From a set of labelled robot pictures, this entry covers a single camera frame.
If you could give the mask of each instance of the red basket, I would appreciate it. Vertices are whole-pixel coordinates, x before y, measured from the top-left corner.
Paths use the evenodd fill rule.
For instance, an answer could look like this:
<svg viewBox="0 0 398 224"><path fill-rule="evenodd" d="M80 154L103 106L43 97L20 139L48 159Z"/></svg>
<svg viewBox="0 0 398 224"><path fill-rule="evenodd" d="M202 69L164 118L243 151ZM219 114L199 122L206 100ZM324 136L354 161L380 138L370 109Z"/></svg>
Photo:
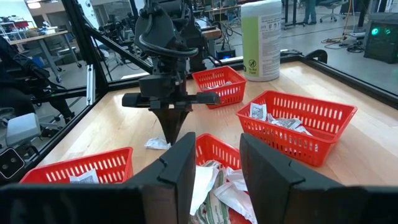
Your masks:
<svg viewBox="0 0 398 224"><path fill-rule="evenodd" d="M207 105L209 109L239 103L243 100L246 79L229 66L223 66L202 72L195 72L192 74L192 76L198 84L200 91L213 91L220 96L220 104ZM232 82L232 84L221 86L228 81ZM206 87L214 87L216 85L221 87L212 88L209 90L205 89Z"/></svg>
<svg viewBox="0 0 398 224"><path fill-rule="evenodd" d="M313 136L250 118L251 103L266 104L267 112L274 118L300 119ZM355 106L277 91L265 91L240 109L236 115L245 133L262 139L288 156L319 167L356 110Z"/></svg>
<svg viewBox="0 0 398 224"><path fill-rule="evenodd" d="M20 183L69 183L69 177L96 169L102 184L121 183L132 177L132 148L124 147L100 154L57 162L30 170Z"/></svg>
<svg viewBox="0 0 398 224"><path fill-rule="evenodd" d="M230 167L234 170L242 169L239 150L229 144L223 143L210 134L202 134L197 137L196 158L198 166L207 161L215 160L220 162L224 167ZM231 224L251 223L232 208L229 209L229 220Z"/></svg>

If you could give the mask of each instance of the disinfecting wipes container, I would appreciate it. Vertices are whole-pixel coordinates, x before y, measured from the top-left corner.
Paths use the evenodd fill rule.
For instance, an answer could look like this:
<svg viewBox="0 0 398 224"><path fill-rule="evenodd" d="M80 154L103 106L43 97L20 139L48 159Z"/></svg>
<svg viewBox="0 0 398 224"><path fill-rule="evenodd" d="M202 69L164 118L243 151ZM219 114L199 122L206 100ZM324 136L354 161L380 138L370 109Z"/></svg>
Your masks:
<svg viewBox="0 0 398 224"><path fill-rule="evenodd" d="M265 0L242 5L243 63L250 81L279 77L281 4Z"/></svg>

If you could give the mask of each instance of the wooden table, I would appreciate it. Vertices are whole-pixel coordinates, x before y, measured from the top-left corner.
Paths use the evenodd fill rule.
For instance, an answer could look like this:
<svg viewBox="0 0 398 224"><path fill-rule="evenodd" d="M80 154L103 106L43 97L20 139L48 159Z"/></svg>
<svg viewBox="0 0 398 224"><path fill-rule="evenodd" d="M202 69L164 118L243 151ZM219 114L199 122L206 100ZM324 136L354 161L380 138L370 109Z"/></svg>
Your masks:
<svg viewBox="0 0 398 224"><path fill-rule="evenodd" d="M213 30L202 31L202 34L208 40L214 40L214 39L218 39L221 36L221 30L216 27L216 29L213 29Z"/></svg>
<svg viewBox="0 0 398 224"><path fill-rule="evenodd" d="M65 30L65 31L56 32L56 33L53 33L53 34L45 34L45 35L40 35L40 36L37 36L37 37L30 37L30 38L26 38L26 39L22 39L22 40L13 40L13 41L10 41L9 43L11 45L24 44L24 43L28 43L30 41L41 40L41 39L44 39L44 38L47 38L47 37L54 37L56 35L62 35L62 34L67 34L67 33L68 33L68 31Z"/></svg>
<svg viewBox="0 0 398 224"><path fill-rule="evenodd" d="M26 38L26 39L22 39L22 40L13 40L13 41L10 41L10 44L11 45L16 45L16 44L25 44L25 43L32 42L32 41L38 41L40 49L42 50L42 52L45 55L45 58L47 59L48 63L50 64L51 71L54 73L54 75L55 75L55 77L57 79L57 82L60 83L62 81L61 76L58 74L57 66L55 65L54 59L51 56L50 51L49 51L49 49L47 48L47 45L44 42L44 39L46 39L48 37L55 37L57 35L62 35L64 41L68 45L69 51L72 54L73 59L75 60L75 62L78 65L78 67L80 68L81 65L79 64L79 62L77 60L75 51L72 49L72 47L71 47L71 45L69 43L69 40L67 38L67 33L68 33L68 31L66 30L66 31L56 32L56 33L53 33L53 34L45 34L45 35L40 35L40 36L37 36L37 37Z"/></svg>
<svg viewBox="0 0 398 224"><path fill-rule="evenodd" d="M398 185L398 111L346 86L301 62L281 65L280 78L271 82L247 82L242 103L208 110L194 105L179 137L189 131L210 133L234 147L242 128L235 112L264 90L277 90L358 107L324 165L315 170L346 185ZM196 93L193 80L189 93ZM147 109L124 108L123 94L138 88L108 93L68 133L40 165L132 146L136 174L164 151L145 149L149 138L162 137L155 115Z"/></svg>

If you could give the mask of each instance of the chair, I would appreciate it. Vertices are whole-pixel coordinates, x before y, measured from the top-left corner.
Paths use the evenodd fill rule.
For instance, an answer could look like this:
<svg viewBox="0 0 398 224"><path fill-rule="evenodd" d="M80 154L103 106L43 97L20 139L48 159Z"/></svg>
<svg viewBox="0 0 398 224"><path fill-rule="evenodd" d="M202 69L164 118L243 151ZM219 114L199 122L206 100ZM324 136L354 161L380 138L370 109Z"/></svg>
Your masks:
<svg viewBox="0 0 398 224"><path fill-rule="evenodd" d="M345 19L344 15L340 14L335 14L335 8L342 6L346 3L348 3L348 0L326 0L326 1L321 1L319 2L319 6L324 6L328 9L331 9L331 14L327 14L325 16L322 16L319 22L323 22L324 18L330 18L330 20L334 19L335 22L337 21L337 17L343 16L343 19Z"/></svg>

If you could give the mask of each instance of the desk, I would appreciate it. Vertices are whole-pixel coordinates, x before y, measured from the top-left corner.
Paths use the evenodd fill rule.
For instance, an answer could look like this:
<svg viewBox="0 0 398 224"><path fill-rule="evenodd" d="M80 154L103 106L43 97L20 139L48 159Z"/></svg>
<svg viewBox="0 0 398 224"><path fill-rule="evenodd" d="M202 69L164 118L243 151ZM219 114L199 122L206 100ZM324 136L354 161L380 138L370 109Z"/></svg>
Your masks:
<svg viewBox="0 0 398 224"><path fill-rule="evenodd" d="M247 82L242 103L208 110L194 105L179 137L189 131L197 136L210 133L234 147L242 128L235 111L264 90L356 105L358 112L345 129L324 165L315 170L345 185L398 185L398 111L346 86L301 62L283 63L280 78L271 82ZM164 151L145 149L149 138L162 136L156 116L147 109L124 108L124 93L138 88L109 92L48 154L40 165L132 146L134 173ZM187 91L196 84L188 81Z"/></svg>
<svg viewBox="0 0 398 224"><path fill-rule="evenodd" d="M47 61L50 64L51 71L54 73L55 78L57 79L57 82L60 83L62 81L62 79L61 79L61 76L58 74L59 70L57 69L57 66L55 65L54 59L51 56L51 54L50 54L50 52L49 52L49 50L48 50L48 48L47 48L47 46L46 46L46 44L44 42L44 39L46 39L47 37L53 37L53 36L56 36L56 35L62 35L63 38L64 38L64 41L68 45L70 53L73 55L73 59L75 60L75 62L78 65L78 67L81 68L81 65L79 64L79 62L77 60L75 51L73 51L73 49L72 49L72 47L71 47L71 45L70 45L70 43L68 41L67 33L68 33L68 31L61 31L61 32L56 32L54 34L45 34L45 35L40 35L40 36L37 36L37 37L31 37L31 38L26 38L26 39L21 39L21 40L13 40L13 41L10 41L10 45L25 44L25 43L28 43L28 42L31 42L31 41L38 41L39 45L40 45L40 49L43 51L43 53L45 55L45 58L47 59Z"/></svg>
<svg viewBox="0 0 398 224"><path fill-rule="evenodd" d="M215 19L215 14L217 12L217 14L220 14L222 11L228 10L228 9L240 9L241 5L236 5L236 6L227 6L227 7L222 7L221 9L212 9L212 10L208 10L205 11L205 13L209 14L209 17L212 21L216 21Z"/></svg>
<svg viewBox="0 0 398 224"><path fill-rule="evenodd" d="M209 51L212 56L216 56L216 39L221 37L221 30L216 27L213 30L202 31L202 34L206 37L209 44Z"/></svg>

